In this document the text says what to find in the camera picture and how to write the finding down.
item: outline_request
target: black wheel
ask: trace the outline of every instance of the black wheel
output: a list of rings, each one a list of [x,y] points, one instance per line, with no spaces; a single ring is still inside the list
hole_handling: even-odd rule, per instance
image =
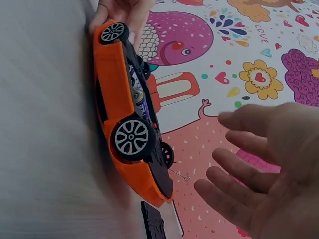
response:
[[[128,161],[140,161],[151,154],[156,140],[155,130],[141,118],[131,117],[114,128],[114,149]]]
[[[163,152],[165,164],[166,164],[167,168],[171,168],[173,163],[174,163],[174,158],[175,158],[174,151],[169,144],[167,144],[163,141],[160,143],[160,146],[161,146],[161,150]]]
[[[116,22],[104,29],[101,34],[101,43],[103,45],[108,45],[114,43],[117,39],[125,42],[128,38],[128,27],[121,22]]]
[[[151,74],[150,66],[147,62],[143,61],[143,59],[140,56],[138,56],[138,61],[139,61],[140,67],[142,68],[144,78],[145,80],[147,80]]]

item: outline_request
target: open hand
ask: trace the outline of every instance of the open hand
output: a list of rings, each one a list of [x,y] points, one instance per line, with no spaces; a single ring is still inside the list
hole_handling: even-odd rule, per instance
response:
[[[229,142],[281,166],[281,172],[260,172],[230,151],[217,149],[213,158],[229,175],[209,168],[210,182],[195,183],[200,196],[254,239],[318,238],[319,109],[297,103],[246,105],[221,113],[218,120],[230,129]]]
[[[97,26],[109,19],[123,22],[130,30],[129,41],[137,51],[149,11],[154,4],[155,0],[99,0],[90,24],[90,33],[93,34]]]

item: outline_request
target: orange toy car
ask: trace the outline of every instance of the orange toy car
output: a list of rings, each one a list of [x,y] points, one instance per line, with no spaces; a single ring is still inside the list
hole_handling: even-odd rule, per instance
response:
[[[94,84],[97,115],[111,159],[127,184],[144,200],[170,203],[168,169],[172,148],[162,141],[146,85],[150,69],[128,41],[125,24],[108,21],[94,33]]]

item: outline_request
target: play mat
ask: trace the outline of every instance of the play mat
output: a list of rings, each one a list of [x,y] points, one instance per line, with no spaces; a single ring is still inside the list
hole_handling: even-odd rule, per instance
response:
[[[148,84],[163,140],[175,152],[171,176],[183,238],[249,237],[193,184],[216,165],[218,147],[261,170],[279,168],[229,144],[216,116],[248,103],[318,106],[318,46],[319,7],[302,0],[157,1],[139,55],[151,64]]]

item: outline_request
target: gray fabric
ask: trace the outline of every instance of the gray fabric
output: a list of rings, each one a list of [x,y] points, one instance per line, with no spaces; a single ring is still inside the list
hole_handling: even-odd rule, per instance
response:
[[[140,198],[97,135],[84,33],[94,7],[0,1],[1,239],[146,238]],[[172,205],[161,211],[179,238]]]

